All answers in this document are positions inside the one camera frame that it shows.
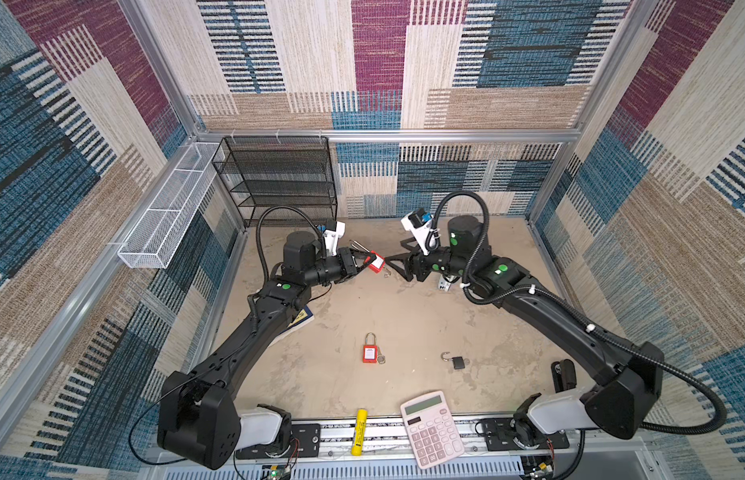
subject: yellow marker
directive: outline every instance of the yellow marker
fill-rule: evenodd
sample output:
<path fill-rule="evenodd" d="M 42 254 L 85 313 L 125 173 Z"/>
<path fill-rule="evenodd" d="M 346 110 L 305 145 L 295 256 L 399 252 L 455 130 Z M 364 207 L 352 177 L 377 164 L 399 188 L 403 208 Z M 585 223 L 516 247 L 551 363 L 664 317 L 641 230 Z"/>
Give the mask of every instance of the yellow marker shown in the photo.
<path fill-rule="evenodd" d="M 351 455 L 362 455 L 362 444 L 365 441 L 365 427 L 367 427 L 367 410 L 360 408 L 356 413 L 356 427 L 354 428 L 354 446 L 351 447 Z"/>

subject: patterned wall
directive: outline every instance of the patterned wall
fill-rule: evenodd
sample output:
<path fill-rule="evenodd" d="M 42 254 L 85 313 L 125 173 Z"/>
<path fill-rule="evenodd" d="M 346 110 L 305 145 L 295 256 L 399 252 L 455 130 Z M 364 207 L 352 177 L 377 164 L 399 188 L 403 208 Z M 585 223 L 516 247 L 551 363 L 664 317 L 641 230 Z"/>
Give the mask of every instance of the patterned wall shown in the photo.
<path fill-rule="evenodd" d="M 726 399 L 659 436 L 678 478 L 745 478 L 745 0 L 661 0 L 537 221 L 591 318 Z M 656 422 L 711 405 L 666 378 Z"/>
<path fill-rule="evenodd" d="M 568 128 L 630 4 L 140 3 L 209 130 Z M 484 192 L 493 214 L 524 214 L 555 153 L 537 144 L 338 144 L 339 216 L 402 216 L 462 187 Z"/>
<path fill-rule="evenodd" d="M 454 190 L 478 192 L 491 214 L 524 215 L 560 144 L 330 144 L 338 216 L 405 216 L 434 211 Z M 455 199 L 447 215 L 480 214 L 474 200 Z"/>
<path fill-rule="evenodd" d="M 120 267 L 0 454 L 0 478 L 137 478 L 127 435 L 164 380 L 189 370 L 233 243 L 211 187 L 165 270 Z M 158 408 L 134 434 L 145 453 Z"/>
<path fill-rule="evenodd" d="M 184 136 L 116 0 L 0 2 L 0 390 Z M 224 198 L 207 192 L 168 269 L 119 270 L 0 478 L 136 476 L 130 419 L 188 367 L 233 246 Z"/>
<path fill-rule="evenodd" d="M 0 389 L 183 139 L 116 0 L 0 1 Z"/>

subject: pink calculator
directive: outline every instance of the pink calculator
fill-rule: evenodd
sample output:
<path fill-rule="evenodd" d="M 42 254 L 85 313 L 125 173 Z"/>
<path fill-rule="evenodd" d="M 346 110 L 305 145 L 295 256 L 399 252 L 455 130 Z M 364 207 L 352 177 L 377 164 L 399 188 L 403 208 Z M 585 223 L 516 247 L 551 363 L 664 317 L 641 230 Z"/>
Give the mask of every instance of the pink calculator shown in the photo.
<path fill-rule="evenodd" d="M 426 393 L 403 403 L 402 419 L 420 468 L 431 468 L 463 454 L 463 440 L 444 393 Z"/>

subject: black padlock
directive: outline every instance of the black padlock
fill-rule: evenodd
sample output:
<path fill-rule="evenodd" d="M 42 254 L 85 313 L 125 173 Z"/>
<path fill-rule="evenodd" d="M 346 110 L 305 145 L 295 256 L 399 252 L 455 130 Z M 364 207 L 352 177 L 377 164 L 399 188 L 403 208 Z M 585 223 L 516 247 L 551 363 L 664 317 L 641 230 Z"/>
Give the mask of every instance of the black padlock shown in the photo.
<path fill-rule="evenodd" d="M 464 368 L 466 368 L 466 364 L 463 361 L 463 357 L 462 356 L 454 356 L 454 357 L 445 359 L 445 355 L 449 355 L 449 354 L 450 354 L 450 352 L 442 352 L 442 360 L 444 360 L 446 362 L 452 361 L 453 362 L 453 368 L 455 370 L 463 370 Z"/>

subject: white mesh basket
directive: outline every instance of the white mesh basket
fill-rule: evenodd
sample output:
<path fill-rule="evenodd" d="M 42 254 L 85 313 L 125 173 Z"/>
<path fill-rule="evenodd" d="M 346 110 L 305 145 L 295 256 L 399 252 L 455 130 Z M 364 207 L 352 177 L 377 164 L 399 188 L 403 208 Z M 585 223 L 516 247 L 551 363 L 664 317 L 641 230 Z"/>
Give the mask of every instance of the white mesh basket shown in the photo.
<path fill-rule="evenodd" d="M 197 142 L 186 150 L 119 249 L 127 266 L 167 268 L 215 178 L 213 158 L 223 156 L 212 143 Z"/>

